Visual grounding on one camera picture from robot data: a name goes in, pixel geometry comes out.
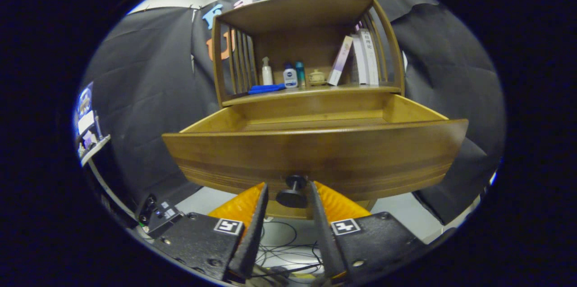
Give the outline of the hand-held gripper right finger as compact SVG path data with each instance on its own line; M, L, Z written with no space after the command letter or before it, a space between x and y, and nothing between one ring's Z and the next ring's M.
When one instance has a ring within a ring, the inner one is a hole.
M355 202L320 182L311 183L310 196L324 274L331 283L370 283L426 253L426 244L388 212L335 220L329 216L332 205L354 209Z

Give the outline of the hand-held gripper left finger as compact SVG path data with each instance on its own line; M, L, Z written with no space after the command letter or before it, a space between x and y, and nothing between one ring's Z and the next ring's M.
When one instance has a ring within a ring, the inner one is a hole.
M180 264L218 281L252 277L261 240L268 185L261 182L209 215L176 213L153 236L153 246Z

